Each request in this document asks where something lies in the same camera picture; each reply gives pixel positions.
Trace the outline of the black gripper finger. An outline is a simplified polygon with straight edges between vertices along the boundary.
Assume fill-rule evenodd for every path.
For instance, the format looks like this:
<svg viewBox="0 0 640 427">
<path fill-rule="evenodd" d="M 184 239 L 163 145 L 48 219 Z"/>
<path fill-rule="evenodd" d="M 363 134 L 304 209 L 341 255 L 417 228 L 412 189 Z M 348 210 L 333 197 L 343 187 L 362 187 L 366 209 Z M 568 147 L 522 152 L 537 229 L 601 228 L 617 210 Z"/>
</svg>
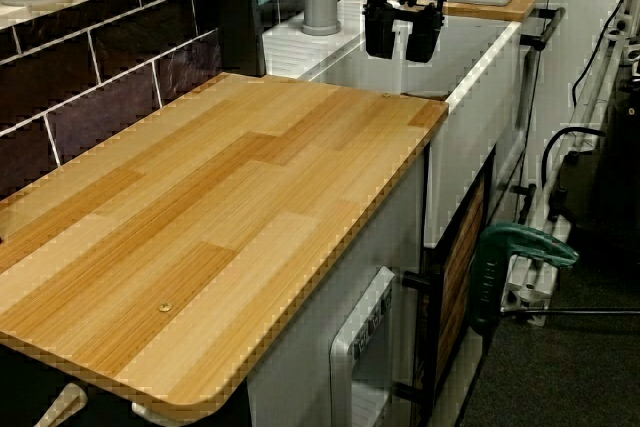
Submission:
<svg viewBox="0 0 640 427">
<path fill-rule="evenodd" d="M 386 0 L 371 0 L 364 6 L 366 52 L 373 57 L 391 59 L 394 52 L 393 25 L 396 9 Z"/>
<path fill-rule="evenodd" d="M 444 23 L 443 0 L 429 4 L 421 11 L 409 12 L 408 22 L 412 23 L 412 32 L 408 38 L 406 59 L 427 63 L 433 56 Z"/>
</svg>

